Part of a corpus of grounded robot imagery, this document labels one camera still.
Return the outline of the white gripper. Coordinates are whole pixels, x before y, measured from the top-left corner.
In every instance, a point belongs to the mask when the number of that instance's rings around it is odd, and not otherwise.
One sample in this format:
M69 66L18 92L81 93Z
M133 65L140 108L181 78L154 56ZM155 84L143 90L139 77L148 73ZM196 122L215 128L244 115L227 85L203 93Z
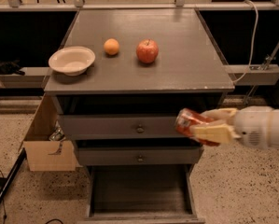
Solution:
M190 130L194 138L204 143L231 144L234 139L245 147L268 148L268 121L272 108L268 106L249 106L238 112L237 108L218 108L202 112L204 117L224 120L228 124L193 125Z

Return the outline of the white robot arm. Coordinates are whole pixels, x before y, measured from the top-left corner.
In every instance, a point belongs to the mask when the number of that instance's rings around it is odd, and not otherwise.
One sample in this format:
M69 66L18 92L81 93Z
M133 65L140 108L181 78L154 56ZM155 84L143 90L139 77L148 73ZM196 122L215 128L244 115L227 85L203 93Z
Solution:
M237 141L245 147L279 149L279 109L255 105L214 109L202 115L213 121L192 125L189 129L195 139L223 145Z

